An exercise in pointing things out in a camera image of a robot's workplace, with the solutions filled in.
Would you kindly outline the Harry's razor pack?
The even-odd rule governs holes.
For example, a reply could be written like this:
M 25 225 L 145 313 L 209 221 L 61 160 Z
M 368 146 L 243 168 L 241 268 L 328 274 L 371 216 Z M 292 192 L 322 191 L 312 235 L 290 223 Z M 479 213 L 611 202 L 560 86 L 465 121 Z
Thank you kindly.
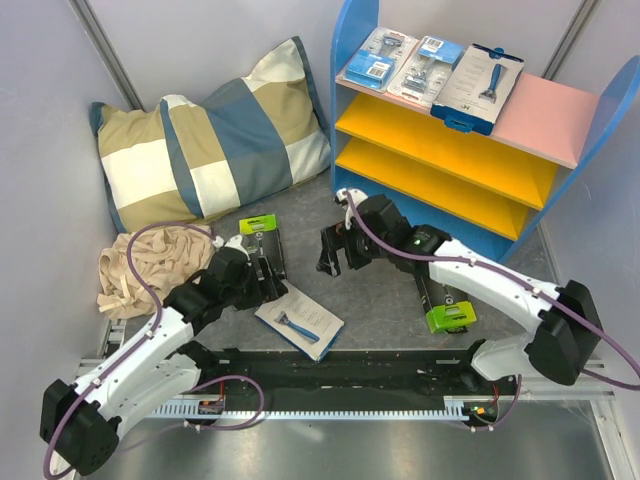
M 489 136 L 524 68 L 502 48 L 474 43 L 454 64 L 430 114 L 451 129 Z
M 314 362 L 329 352 L 344 322 L 287 280 L 288 292 L 261 305 L 255 315 Z

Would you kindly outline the blue Gillette razor blister pack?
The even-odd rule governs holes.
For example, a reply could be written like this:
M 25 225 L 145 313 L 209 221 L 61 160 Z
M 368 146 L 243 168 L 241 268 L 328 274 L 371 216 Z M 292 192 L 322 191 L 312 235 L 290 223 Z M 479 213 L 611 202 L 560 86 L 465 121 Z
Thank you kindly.
M 377 27 L 347 63 L 341 78 L 377 92 L 385 92 L 417 43 L 418 39 L 413 36 Z

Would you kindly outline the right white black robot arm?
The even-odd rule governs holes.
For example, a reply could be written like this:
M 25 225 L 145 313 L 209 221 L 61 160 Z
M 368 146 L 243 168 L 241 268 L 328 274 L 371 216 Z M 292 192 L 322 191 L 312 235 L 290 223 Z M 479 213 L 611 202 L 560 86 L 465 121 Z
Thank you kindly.
M 483 392 L 509 375 L 537 372 L 572 386 L 599 343 L 602 326 L 589 289 L 574 280 L 565 286 L 529 278 L 471 250 L 431 225 L 413 226 L 383 194 L 367 196 L 342 188 L 335 196 L 343 221 L 321 232 L 317 270 L 340 275 L 337 253 L 357 270 L 386 259 L 398 270 L 467 293 L 517 322 L 523 333 L 485 340 L 458 368 L 467 392 Z

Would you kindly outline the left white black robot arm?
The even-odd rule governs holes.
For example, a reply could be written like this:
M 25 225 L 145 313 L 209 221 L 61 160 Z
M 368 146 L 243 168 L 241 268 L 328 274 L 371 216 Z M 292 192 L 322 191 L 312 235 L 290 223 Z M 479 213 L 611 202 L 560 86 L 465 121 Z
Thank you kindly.
M 181 393 L 208 393 L 219 369 L 196 341 L 228 307 L 257 308 L 288 289 L 267 258 L 257 262 L 241 246 L 226 244 L 207 268 L 191 275 L 165 299 L 155 320 L 89 373 L 44 392 L 40 436 L 47 443 L 43 473 L 55 478 L 58 454 L 81 475 L 95 472 L 147 415 Z

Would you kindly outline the colourful wooden shelf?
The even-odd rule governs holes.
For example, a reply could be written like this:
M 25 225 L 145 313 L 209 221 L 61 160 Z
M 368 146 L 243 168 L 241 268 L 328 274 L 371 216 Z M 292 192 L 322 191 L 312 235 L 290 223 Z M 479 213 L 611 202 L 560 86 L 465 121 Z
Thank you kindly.
M 331 184 L 392 199 L 412 222 L 508 259 L 597 155 L 639 90 L 630 59 L 595 95 L 522 74 L 489 136 L 428 107 L 348 81 L 347 63 L 379 23 L 375 1 L 347 1 L 330 54 Z

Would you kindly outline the black green razor box left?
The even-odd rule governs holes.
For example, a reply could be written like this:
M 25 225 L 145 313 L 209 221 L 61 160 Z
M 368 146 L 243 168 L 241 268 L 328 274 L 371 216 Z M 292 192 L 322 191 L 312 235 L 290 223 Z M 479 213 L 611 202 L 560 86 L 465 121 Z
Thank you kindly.
M 282 242 L 275 214 L 263 214 L 239 220 L 239 233 L 244 237 L 245 246 L 259 279 L 264 278 L 259 263 L 265 258 L 273 273 L 280 279 L 286 279 L 286 267 Z

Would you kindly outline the black green razor box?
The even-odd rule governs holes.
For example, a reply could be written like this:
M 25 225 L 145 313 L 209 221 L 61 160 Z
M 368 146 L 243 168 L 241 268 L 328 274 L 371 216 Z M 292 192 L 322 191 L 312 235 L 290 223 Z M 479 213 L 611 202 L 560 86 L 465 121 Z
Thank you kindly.
M 454 287 L 421 275 L 414 280 L 429 330 L 433 334 L 462 334 L 477 316 L 468 295 Z
M 239 220 L 239 233 L 244 237 L 245 246 L 259 279 L 264 278 L 259 263 L 265 258 L 273 273 L 280 279 L 286 279 L 286 267 L 282 242 L 275 214 L 263 214 Z

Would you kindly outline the beige crumpled cloth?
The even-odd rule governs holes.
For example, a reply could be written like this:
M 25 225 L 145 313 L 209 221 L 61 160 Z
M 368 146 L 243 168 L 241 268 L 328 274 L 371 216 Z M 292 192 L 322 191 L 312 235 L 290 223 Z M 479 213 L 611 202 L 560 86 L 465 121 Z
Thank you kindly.
M 120 234 L 98 260 L 99 312 L 113 321 L 153 314 L 154 300 L 141 284 L 165 299 L 174 287 L 208 265 L 214 253 L 212 241 L 209 227 L 163 226 L 135 241 L 129 234 Z

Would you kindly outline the black green razor box right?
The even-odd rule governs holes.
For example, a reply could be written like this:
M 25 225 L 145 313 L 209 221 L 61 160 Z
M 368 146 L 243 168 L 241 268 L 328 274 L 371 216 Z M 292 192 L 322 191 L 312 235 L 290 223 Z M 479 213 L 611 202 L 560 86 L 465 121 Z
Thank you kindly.
M 433 334 L 462 334 L 477 316 L 468 295 L 454 287 L 421 275 L 414 280 L 429 330 Z

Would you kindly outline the checked blue beige pillow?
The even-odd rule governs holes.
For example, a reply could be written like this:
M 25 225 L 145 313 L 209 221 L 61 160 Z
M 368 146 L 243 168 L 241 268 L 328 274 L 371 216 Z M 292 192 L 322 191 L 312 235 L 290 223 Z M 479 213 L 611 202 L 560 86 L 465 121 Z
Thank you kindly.
M 297 36 L 199 103 L 169 94 L 146 112 L 95 102 L 89 122 L 120 233 L 207 223 L 331 164 L 329 127 Z

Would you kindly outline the aluminium frame rail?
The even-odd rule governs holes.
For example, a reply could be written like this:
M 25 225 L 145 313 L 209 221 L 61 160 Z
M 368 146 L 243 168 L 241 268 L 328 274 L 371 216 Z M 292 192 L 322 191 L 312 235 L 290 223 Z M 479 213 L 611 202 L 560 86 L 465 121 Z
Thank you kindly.
M 75 380 L 93 370 L 102 362 L 107 360 L 110 356 L 102 359 L 86 360 L 83 361 Z M 543 378 L 535 373 L 528 373 L 522 377 L 512 377 L 516 383 L 516 391 L 512 395 L 508 395 L 504 398 L 494 396 L 493 398 L 478 398 L 478 397 L 453 397 L 463 401 L 466 405 L 470 406 L 488 406 L 490 403 L 497 406 L 498 412 L 486 416 L 477 416 L 476 414 L 470 420 L 467 421 L 431 421 L 431 422 L 449 422 L 460 426 L 469 431 L 489 430 L 499 426 L 504 422 L 506 417 L 510 415 L 515 407 L 523 402 L 533 401 L 549 401 L 566 405 L 572 402 L 578 401 L 591 401 L 593 403 L 608 402 L 613 398 L 613 391 L 610 387 L 603 385 L 591 378 L 581 378 L 576 384 L 572 386 L 556 385 L 550 380 Z M 215 378 L 213 380 L 207 380 L 204 383 L 198 384 L 197 388 L 187 393 L 181 393 L 174 398 L 183 396 L 194 396 L 198 400 L 204 400 L 207 405 L 212 406 L 217 402 L 225 402 L 225 396 L 221 393 L 220 389 L 224 383 L 222 378 Z M 238 429 L 244 429 L 257 424 L 264 420 L 258 420 L 257 417 L 264 410 L 262 406 L 258 406 L 254 412 L 254 416 L 248 421 L 239 420 L 213 420 L 213 421 L 187 421 L 181 420 L 186 425 L 193 428 L 209 428 L 214 426 L 230 426 Z M 300 421 L 349 421 L 354 420 L 300 420 Z

